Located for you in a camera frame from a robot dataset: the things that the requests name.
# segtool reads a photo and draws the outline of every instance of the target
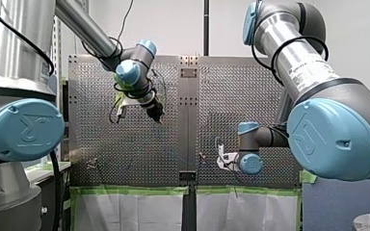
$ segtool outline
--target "wire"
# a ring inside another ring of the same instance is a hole
[[[164,99],[165,99],[164,108],[166,109],[168,98],[167,98],[167,84],[165,82],[165,77],[157,69],[152,68],[151,71],[155,77],[160,77],[162,79],[163,88],[164,88]]]
[[[130,12],[131,12],[131,8],[133,7],[133,4],[134,4],[134,0],[131,0],[130,6],[128,7],[128,11],[127,11],[127,13],[125,13],[124,19],[122,21],[121,31],[119,32],[119,38],[118,38],[118,40],[121,38],[122,33],[124,32],[125,20],[127,20],[127,17],[130,14]]]
[[[221,158],[221,161],[224,163],[224,166],[231,172],[233,173],[233,176],[234,176],[234,179],[236,182],[239,182],[241,184],[241,181],[237,175],[237,172],[235,170],[235,166],[236,166],[236,163],[233,163],[233,169],[230,169],[230,167],[228,165],[225,164],[225,160],[224,158],[222,158],[222,156],[220,155],[219,153],[219,148],[218,148],[218,140],[220,139],[220,137],[216,137],[215,138],[215,150],[216,150],[216,153],[218,154],[219,158]],[[236,185],[233,186],[233,190],[235,191],[235,194],[236,194],[236,198],[238,197],[238,194],[237,194],[237,191],[236,191]]]
[[[320,43],[320,45],[323,46],[324,48],[324,51],[325,51],[325,60],[327,61],[329,59],[329,55],[330,55],[330,52],[329,52],[329,48],[326,46],[326,44],[319,38],[316,38],[316,37],[310,37],[310,36],[301,36],[301,37],[297,37],[297,38],[291,38],[289,40],[287,40],[286,42],[284,42],[275,52],[275,54],[273,55],[272,57],[272,65],[271,65],[271,69],[272,69],[272,73],[273,73],[273,76],[275,77],[276,81],[281,84],[282,86],[283,83],[281,81],[281,79],[278,77],[278,72],[276,71],[276,64],[277,64],[277,61],[278,61],[278,55],[281,53],[281,51],[288,45],[290,45],[291,43],[295,42],[295,41],[298,41],[298,40],[301,40],[301,39],[307,39],[307,40],[315,40],[317,41],[318,43]]]
[[[114,110],[116,109],[118,103],[121,101],[121,97],[119,97],[118,100],[116,100],[116,102],[114,103],[113,107],[111,108],[110,110],[110,113],[109,113],[109,120],[112,124],[116,124],[116,123],[119,123],[119,119],[117,120],[113,120],[113,112]]]
[[[259,15],[259,6],[260,6],[260,3],[263,2],[263,0],[256,0],[256,9],[255,9],[255,12],[256,12],[256,15]],[[257,54],[256,54],[256,50],[254,49],[254,37],[256,35],[256,29],[257,29],[257,25],[258,25],[258,20],[255,20],[254,22],[254,27],[253,27],[253,36],[251,37],[251,53],[253,54],[253,57],[254,59],[257,61],[258,64],[260,64],[261,66],[263,66],[264,68],[268,69],[268,70],[272,70],[269,66],[263,64],[259,58],[257,57]]]
[[[288,140],[288,135],[285,134],[285,131],[277,128],[277,127],[268,127],[270,130],[280,134],[281,136],[283,136],[284,138],[286,138]]]
[[[260,10],[260,4],[263,2],[263,0],[256,0],[256,15],[259,15],[259,10]],[[289,39],[288,41],[286,41],[285,43],[283,43],[275,52],[275,54],[273,55],[272,57],[272,61],[271,61],[271,66],[268,66],[266,64],[263,64],[257,57],[257,54],[256,54],[256,51],[254,49],[254,38],[255,38],[255,34],[256,34],[256,29],[257,29],[257,25],[258,25],[258,20],[255,20],[254,22],[254,26],[253,26],[253,35],[251,37],[251,53],[253,54],[253,57],[254,59],[257,61],[258,64],[260,64],[261,66],[263,66],[264,68],[272,71],[272,74],[275,78],[275,80],[282,86],[283,85],[283,82],[281,81],[281,79],[278,77],[278,72],[276,71],[276,66],[277,66],[277,61],[278,61],[278,55],[281,53],[282,49],[284,49],[286,46],[290,45],[291,43],[295,42],[295,41],[298,41],[298,40],[301,40],[301,39],[310,39],[310,40],[315,40],[317,41],[318,43],[320,43],[320,45],[323,46],[324,48],[324,51],[325,51],[325,60],[327,61],[329,59],[329,48],[326,46],[326,44],[320,40],[319,38],[316,38],[316,37],[310,37],[310,36],[301,36],[301,37],[298,37],[298,38],[292,38],[292,39]]]
[[[26,38],[20,32],[18,32],[14,27],[12,27],[10,24],[8,24],[1,16],[0,16],[0,23],[2,23],[12,33],[14,33],[15,35],[17,35],[24,42],[26,42],[28,45],[30,45],[38,53],[38,55],[40,55],[49,64],[49,66],[50,66],[49,76],[51,76],[55,72],[55,66],[53,65],[53,63],[50,60],[50,58],[44,53],[44,51],[42,51],[32,41],[30,41],[28,38]]]
[[[114,83],[114,89],[116,91],[119,91],[119,92],[123,92],[125,94],[125,96],[127,96],[128,98],[131,98],[131,99],[139,99],[139,98],[143,98],[144,96],[148,95],[152,90],[152,86],[153,86],[153,83],[150,79],[146,78],[148,80],[148,84],[144,85],[142,88],[138,89],[138,90],[123,90],[123,89],[120,89],[118,87],[118,83]],[[141,92],[143,90],[146,90],[148,89],[146,92],[142,93],[141,95],[138,95],[138,96],[131,96],[132,93],[138,93],[138,92]]]
[[[86,46],[86,43],[85,43],[84,41],[82,41],[82,46],[83,46],[83,48],[86,50],[86,52],[87,52],[89,55],[91,55],[91,56],[93,56],[93,57],[97,58],[97,59],[98,59],[98,61],[99,61],[99,62],[101,62],[101,64],[103,64],[104,66],[106,66],[109,70],[112,70],[112,68],[111,68],[111,67],[109,67],[106,63],[104,63],[104,61],[107,61],[107,60],[111,60],[111,59],[114,59],[114,58],[118,58],[118,57],[120,57],[120,56],[121,56],[121,54],[122,54],[123,47],[122,47],[121,42],[120,42],[118,39],[113,38],[113,37],[109,37],[109,39],[110,39],[110,40],[113,40],[113,41],[115,41],[115,42],[117,43],[117,44],[116,44],[116,49],[114,50],[113,54],[111,54],[109,57],[101,57],[101,56],[97,56],[97,55],[95,55],[95,54],[94,54],[94,52],[93,52],[93,51],[91,51],[91,50]]]
[[[55,214],[52,230],[58,231],[62,212],[62,173],[60,172],[59,163],[54,150],[50,152],[50,159],[52,160],[53,173],[55,176]]]

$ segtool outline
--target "black pole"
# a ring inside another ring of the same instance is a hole
[[[209,0],[204,0],[203,10],[203,56],[209,56]]]

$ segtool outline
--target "light blue joint cap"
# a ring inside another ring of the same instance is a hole
[[[238,127],[239,136],[245,135],[249,132],[259,129],[260,125],[258,122],[241,122]]]
[[[22,99],[0,110],[0,160],[27,162],[50,153],[63,139],[59,110],[41,99]]]
[[[330,99],[310,99],[289,116],[287,132],[297,161],[324,178],[370,178],[370,125],[357,112]]]
[[[152,41],[142,39],[137,44],[145,47],[149,52],[151,52],[152,56],[155,57],[155,55],[157,54],[157,47],[155,46],[155,44]]]
[[[117,66],[117,77],[128,86],[134,86],[140,80],[141,69],[132,60],[125,60]]]
[[[243,43],[245,45],[252,45],[253,37],[253,27],[256,23],[257,13],[256,13],[256,1],[253,1],[246,12],[245,25],[243,26]]]
[[[257,175],[263,169],[263,161],[256,154],[248,154],[240,160],[239,168],[247,175]]]

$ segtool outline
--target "robot logo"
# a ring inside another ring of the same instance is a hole
[[[44,133],[47,124],[50,124],[50,120],[52,119],[52,116],[47,115],[23,115],[20,118],[20,122],[23,123],[26,128],[23,129],[20,138],[27,143],[36,142]]]
[[[317,138],[322,139],[308,119],[304,119],[303,123],[298,125],[298,129],[293,135],[294,142],[305,156],[310,156],[314,153],[316,149],[314,139]]]

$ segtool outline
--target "perforated metal board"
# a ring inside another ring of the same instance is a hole
[[[200,57],[198,65],[200,106],[196,153],[205,156],[208,164],[198,167],[198,183],[297,188],[301,168],[287,148],[262,148],[263,172],[257,176],[240,174],[239,182],[232,172],[215,165],[216,137],[224,142],[225,152],[235,152],[240,122],[258,121],[263,126],[274,123],[281,87],[270,71],[249,58]]]
[[[153,68],[168,89],[164,124],[155,124],[140,108],[131,109],[122,123],[111,124],[108,114],[116,95],[112,74],[94,58],[70,57],[72,184],[177,186],[180,170],[196,170],[200,185],[239,184],[233,173],[218,169],[214,140],[221,137],[226,152],[237,151],[239,122],[273,123],[281,87],[248,58],[158,57]],[[198,75],[187,79],[181,76],[184,68]],[[164,92],[151,73],[148,77]],[[199,153],[207,165],[195,165]],[[299,186],[300,166],[287,149],[263,148],[261,153],[263,173],[239,175],[242,182]]]
[[[74,186],[98,184],[177,186],[178,57],[158,57],[152,68],[164,76],[167,107],[164,124],[145,110],[129,108],[127,118],[111,124],[115,102],[113,74],[88,56],[69,61],[70,160]],[[161,81],[149,73],[159,92]]]

